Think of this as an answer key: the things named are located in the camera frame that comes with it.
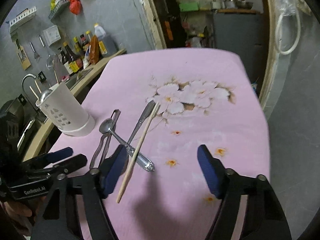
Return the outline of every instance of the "white utensil holder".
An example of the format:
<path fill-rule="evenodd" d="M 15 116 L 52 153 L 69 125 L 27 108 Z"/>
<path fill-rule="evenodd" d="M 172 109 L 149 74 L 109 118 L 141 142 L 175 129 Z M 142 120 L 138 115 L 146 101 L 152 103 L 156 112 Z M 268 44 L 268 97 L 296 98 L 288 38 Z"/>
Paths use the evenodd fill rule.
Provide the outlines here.
<path fill-rule="evenodd" d="M 95 120 L 82 108 L 64 82 L 61 82 L 40 104 L 36 106 L 58 127 L 72 136 L 86 136 L 95 126 Z"/>

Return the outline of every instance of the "white hose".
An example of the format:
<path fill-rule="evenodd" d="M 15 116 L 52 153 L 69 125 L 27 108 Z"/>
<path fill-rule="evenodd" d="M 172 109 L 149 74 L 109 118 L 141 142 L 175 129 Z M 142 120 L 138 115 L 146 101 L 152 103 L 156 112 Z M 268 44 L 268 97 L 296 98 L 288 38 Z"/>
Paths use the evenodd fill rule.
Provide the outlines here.
<path fill-rule="evenodd" d="M 280 14 L 279 18 L 278 18 L 278 22 L 276 25 L 276 31 L 275 31 L 275 42 L 276 42 L 276 49 L 277 51 L 282 54 L 282 55 L 288 55 L 291 52 L 294 51 L 294 49 L 297 47 L 299 40 L 300 40 L 300 36 L 301 36 L 301 21 L 300 21 L 300 15 L 299 15 L 299 11 L 297 9 L 296 11 L 296 17 L 297 17 L 297 37 L 296 40 L 294 41 L 292 47 L 286 51 L 282 51 L 280 48 L 280 31 L 281 31 L 281 27 L 282 27 L 282 20 L 283 20 L 284 14 Z"/>

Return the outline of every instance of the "plastic bottle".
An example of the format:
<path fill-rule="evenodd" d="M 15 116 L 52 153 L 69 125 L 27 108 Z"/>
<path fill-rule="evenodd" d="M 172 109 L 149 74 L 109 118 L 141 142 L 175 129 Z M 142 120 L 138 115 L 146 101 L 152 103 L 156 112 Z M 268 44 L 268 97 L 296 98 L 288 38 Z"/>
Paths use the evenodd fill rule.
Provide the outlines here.
<path fill-rule="evenodd" d="M 87 31 L 85 34 L 87 34 L 88 41 L 90 42 L 91 39 L 92 39 L 92 33 L 91 33 L 91 31 Z"/>
<path fill-rule="evenodd" d="M 84 51 L 84 54 L 87 52 L 89 46 L 90 46 L 90 43 L 87 41 L 87 39 L 85 38 L 84 34 L 81 34 L 80 35 L 80 38 L 81 38 L 81 45 L 82 45 L 82 49 Z"/>
<path fill-rule="evenodd" d="M 117 52 L 110 34 L 97 23 L 94 25 L 94 34 L 98 38 L 100 53 L 103 57 L 110 57 Z"/>

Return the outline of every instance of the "blue gripper pad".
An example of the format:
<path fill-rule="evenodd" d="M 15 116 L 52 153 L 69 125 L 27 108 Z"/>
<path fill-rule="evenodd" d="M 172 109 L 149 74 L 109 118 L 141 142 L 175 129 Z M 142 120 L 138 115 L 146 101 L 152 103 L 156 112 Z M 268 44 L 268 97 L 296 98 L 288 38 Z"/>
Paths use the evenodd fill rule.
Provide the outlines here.
<path fill-rule="evenodd" d="M 73 149 L 70 147 L 67 147 L 53 153 L 48 153 L 46 155 L 46 159 L 48 163 L 56 163 L 58 161 L 61 161 L 65 158 L 72 156 L 72 154 L 73 154 Z"/>
<path fill-rule="evenodd" d="M 102 181 L 103 195 L 105 198 L 107 198 L 109 194 L 113 193 L 127 159 L 127 150 L 123 145 L 119 145 L 115 153 L 104 160 L 102 165 L 109 166 L 108 172 Z"/>
<path fill-rule="evenodd" d="M 211 194 L 222 199 L 225 195 L 226 181 L 225 168 L 219 159 L 213 158 L 207 147 L 202 144 L 198 147 L 197 158 Z"/>

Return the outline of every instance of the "faucet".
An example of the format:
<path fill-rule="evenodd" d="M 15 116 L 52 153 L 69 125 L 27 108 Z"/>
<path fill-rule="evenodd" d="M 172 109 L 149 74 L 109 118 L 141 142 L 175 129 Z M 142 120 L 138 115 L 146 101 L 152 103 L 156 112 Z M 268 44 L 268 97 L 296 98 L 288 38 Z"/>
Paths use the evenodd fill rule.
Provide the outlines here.
<path fill-rule="evenodd" d="M 24 82 L 25 82 L 25 80 L 26 80 L 27 77 L 33 77 L 34 79 L 36 79 L 37 76 L 36 76 L 36 75 L 33 75 L 33 74 L 31 74 L 31 73 L 25 75 L 25 76 L 23 77 L 22 81 L 21 81 L 21 88 L 22 88 L 22 91 L 23 91 L 23 93 L 24 93 L 24 96 L 25 96 L 26 100 L 31 104 L 33 110 L 35 110 L 36 112 L 38 112 L 38 109 L 36 109 L 36 108 L 33 106 L 33 104 L 31 103 L 31 101 L 30 101 L 30 99 L 29 99 L 29 97 L 28 97 L 28 95 L 27 95 L 27 93 L 25 92 L 24 87 L 23 87 L 23 84 L 24 84 Z"/>
<path fill-rule="evenodd" d="M 30 103 L 30 105 L 31 105 L 31 107 L 33 108 L 33 110 L 36 111 L 36 119 L 38 119 L 38 120 L 39 120 L 40 122 L 42 122 L 42 123 L 45 123 L 48 118 L 42 113 L 42 111 L 39 111 L 39 108 L 38 108 L 38 107 L 35 108 L 35 107 L 33 106 L 33 104 L 31 103 L 31 101 L 30 101 L 30 99 L 29 99 L 29 97 L 28 97 L 28 95 L 27 95 L 27 93 L 26 93 L 25 90 L 24 90 L 23 84 L 24 84 L 24 82 L 25 82 L 25 80 L 26 80 L 27 77 L 32 77 L 33 79 L 36 79 L 36 78 L 37 78 L 37 76 L 34 75 L 34 74 L 32 74 L 32 73 L 29 73 L 29 74 L 25 75 L 25 76 L 23 77 L 22 81 L 21 81 L 22 91 L 23 91 L 23 93 L 24 93 L 24 96 L 25 96 L 26 100 Z"/>

